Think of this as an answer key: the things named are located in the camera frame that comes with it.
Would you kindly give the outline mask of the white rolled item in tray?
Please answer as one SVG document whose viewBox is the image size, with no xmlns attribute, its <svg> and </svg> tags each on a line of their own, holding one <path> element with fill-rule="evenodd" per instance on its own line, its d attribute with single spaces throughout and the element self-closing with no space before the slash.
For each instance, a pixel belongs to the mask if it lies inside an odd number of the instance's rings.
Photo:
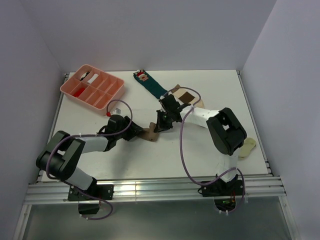
<svg viewBox="0 0 320 240">
<path fill-rule="evenodd" d="M 97 73 L 95 73 L 88 81 L 87 84 L 92 84 L 93 81 L 98 77 L 99 75 Z"/>
</svg>

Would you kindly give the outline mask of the aluminium front rail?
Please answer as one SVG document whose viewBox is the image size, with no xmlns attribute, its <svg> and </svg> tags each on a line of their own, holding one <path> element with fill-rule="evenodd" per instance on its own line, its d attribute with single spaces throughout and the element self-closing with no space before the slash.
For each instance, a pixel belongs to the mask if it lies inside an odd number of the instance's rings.
<svg viewBox="0 0 320 240">
<path fill-rule="evenodd" d="M 287 195 L 279 176 L 246 177 L 244 181 L 247 198 Z M 200 187 L 193 184 L 188 178 L 100 181 L 99 184 L 114 185 L 111 203 L 204 199 L 198 193 Z M 25 205 L 49 205 L 97 202 L 96 200 L 69 201 L 69 193 L 70 187 L 64 183 L 40 182 L 28 186 L 23 203 Z"/>
</svg>

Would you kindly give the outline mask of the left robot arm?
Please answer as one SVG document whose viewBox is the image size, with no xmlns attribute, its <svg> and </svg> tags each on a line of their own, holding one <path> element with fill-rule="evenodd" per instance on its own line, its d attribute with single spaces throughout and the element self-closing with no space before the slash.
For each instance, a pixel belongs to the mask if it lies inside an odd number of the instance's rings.
<svg viewBox="0 0 320 240">
<path fill-rule="evenodd" d="M 98 193 L 97 180 L 77 167 L 81 155 L 110 151 L 118 140 L 130 141 L 143 131 L 128 116 L 118 114 L 113 114 L 107 125 L 93 136 L 71 136 L 60 130 L 39 154 L 36 166 L 54 178 L 79 188 L 79 194 L 91 200 Z"/>
</svg>

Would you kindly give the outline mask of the pink divided organizer tray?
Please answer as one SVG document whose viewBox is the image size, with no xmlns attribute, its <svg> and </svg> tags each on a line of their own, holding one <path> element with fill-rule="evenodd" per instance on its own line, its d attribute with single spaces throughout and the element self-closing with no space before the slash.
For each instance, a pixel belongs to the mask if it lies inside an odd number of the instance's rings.
<svg viewBox="0 0 320 240">
<path fill-rule="evenodd" d="M 80 78 L 86 72 L 90 72 L 82 81 Z M 92 84 L 87 81 L 94 75 L 98 77 Z M 85 88 L 79 97 L 73 94 L 79 89 Z M 110 73 L 104 72 L 88 64 L 82 65 L 72 76 L 66 80 L 60 87 L 60 91 L 71 101 L 87 108 L 101 116 L 106 116 L 116 102 L 114 99 L 120 99 L 125 93 L 125 82 L 123 79 Z"/>
</svg>

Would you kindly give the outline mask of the cream yellow sock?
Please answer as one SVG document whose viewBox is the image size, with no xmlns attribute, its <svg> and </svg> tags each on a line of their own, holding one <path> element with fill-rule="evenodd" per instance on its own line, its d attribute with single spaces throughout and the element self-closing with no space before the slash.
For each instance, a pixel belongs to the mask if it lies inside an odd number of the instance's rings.
<svg viewBox="0 0 320 240">
<path fill-rule="evenodd" d="M 238 158 L 241 160 L 247 158 L 251 154 L 252 150 L 256 147 L 256 145 L 257 142 L 253 138 L 246 138 L 243 142 L 242 147 L 239 150 Z"/>
</svg>

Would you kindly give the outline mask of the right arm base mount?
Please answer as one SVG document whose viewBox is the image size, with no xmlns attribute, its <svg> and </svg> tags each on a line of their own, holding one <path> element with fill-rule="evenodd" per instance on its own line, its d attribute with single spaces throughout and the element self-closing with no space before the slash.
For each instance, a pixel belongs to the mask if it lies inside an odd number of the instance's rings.
<svg viewBox="0 0 320 240">
<path fill-rule="evenodd" d="M 243 181 L 238 179 L 238 175 L 229 181 L 224 182 L 219 179 L 216 182 L 201 186 L 197 192 L 203 197 L 223 197 L 214 200 L 215 207 L 219 212 L 229 213 L 237 207 L 237 196 L 241 196 L 241 201 L 245 198 L 245 188 Z"/>
</svg>

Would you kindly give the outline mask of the black item in tray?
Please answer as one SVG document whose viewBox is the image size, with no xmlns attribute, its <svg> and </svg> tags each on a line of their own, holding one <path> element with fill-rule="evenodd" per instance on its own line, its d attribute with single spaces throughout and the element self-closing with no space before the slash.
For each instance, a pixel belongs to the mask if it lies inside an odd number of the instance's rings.
<svg viewBox="0 0 320 240">
<path fill-rule="evenodd" d="M 87 77 L 87 75 L 89 75 L 90 72 L 87 71 L 86 73 L 84 73 L 81 77 L 80 77 L 80 81 L 82 81 L 83 79 L 85 79 Z"/>
</svg>

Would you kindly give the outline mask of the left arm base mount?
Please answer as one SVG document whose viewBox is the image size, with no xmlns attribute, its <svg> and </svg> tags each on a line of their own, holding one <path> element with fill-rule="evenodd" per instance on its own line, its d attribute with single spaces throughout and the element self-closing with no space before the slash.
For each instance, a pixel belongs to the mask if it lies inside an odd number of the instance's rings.
<svg viewBox="0 0 320 240">
<path fill-rule="evenodd" d="M 70 185 L 67 200 L 69 202 L 78 202 L 78 213 L 82 217 L 86 217 L 89 220 L 100 220 L 109 217 L 113 213 L 114 207 L 109 202 L 109 200 L 113 199 L 113 194 L 113 184 L 97 184 L 97 180 L 94 179 L 86 190 Z M 93 217 L 101 209 L 102 203 L 109 206 L 109 212 L 106 216 Z"/>
</svg>

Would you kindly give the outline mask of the red rolled item in tray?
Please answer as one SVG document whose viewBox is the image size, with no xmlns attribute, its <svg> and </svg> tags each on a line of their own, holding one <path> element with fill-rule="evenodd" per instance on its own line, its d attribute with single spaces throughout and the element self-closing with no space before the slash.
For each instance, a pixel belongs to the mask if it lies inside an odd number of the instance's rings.
<svg viewBox="0 0 320 240">
<path fill-rule="evenodd" d="M 85 88 L 84 88 L 84 87 L 81 87 L 81 88 L 79 88 L 79 89 L 73 94 L 73 96 L 74 96 L 75 98 L 78 98 L 84 91 L 85 91 Z"/>
</svg>

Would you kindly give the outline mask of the dark green Christmas sock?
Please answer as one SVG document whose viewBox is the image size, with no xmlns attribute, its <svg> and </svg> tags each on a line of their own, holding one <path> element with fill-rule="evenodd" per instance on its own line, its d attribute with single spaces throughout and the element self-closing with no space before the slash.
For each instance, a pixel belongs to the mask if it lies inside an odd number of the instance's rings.
<svg viewBox="0 0 320 240">
<path fill-rule="evenodd" d="M 167 90 L 164 89 L 152 76 L 144 69 L 139 69 L 133 73 L 134 79 L 141 84 L 156 99 L 160 99 Z"/>
</svg>

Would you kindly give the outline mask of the striped beige brown sock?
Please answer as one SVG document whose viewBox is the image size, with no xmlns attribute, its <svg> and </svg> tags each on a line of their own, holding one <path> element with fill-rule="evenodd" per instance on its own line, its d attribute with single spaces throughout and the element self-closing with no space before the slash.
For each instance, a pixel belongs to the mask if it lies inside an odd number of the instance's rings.
<svg viewBox="0 0 320 240">
<path fill-rule="evenodd" d="M 205 108 L 203 100 L 200 100 L 199 96 L 194 91 L 181 88 L 179 84 L 177 84 L 169 93 L 174 95 L 176 100 L 180 103 L 187 103 L 198 108 Z"/>
</svg>

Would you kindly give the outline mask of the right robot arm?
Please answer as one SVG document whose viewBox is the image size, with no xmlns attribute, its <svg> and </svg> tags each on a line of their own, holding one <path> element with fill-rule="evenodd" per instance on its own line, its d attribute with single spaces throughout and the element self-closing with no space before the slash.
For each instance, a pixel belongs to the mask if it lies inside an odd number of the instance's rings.
<svg viewBox="0 0 320 240">
<path fill-rule="evenodd" d="M 247 133 L 233 111 L 225 107 L 222 110 L 209 110 L 196 107 L 190 103 L 180 104 L 170 94 L 159 100 L 161 109 L 157 111 L 157 122 L 154 132 L 160 133 L 173 128 L 173 123 L 181 123 L 179 132 L 179 152 L 182 166 L 189 179 L 199 185 L 208 186 L 216 183 L 217 191 L 222 195 L 229 194 L 233 188 L 233 180 L 241 171 L 237 168 L 239 149 L 243 146 Z M 208 129 L 213 145 L 220 153 L 214 180 L 200 183 L 190 175 L 183 154 L 183 128 L 185 123 L 195 124 Z"/>
</svg>

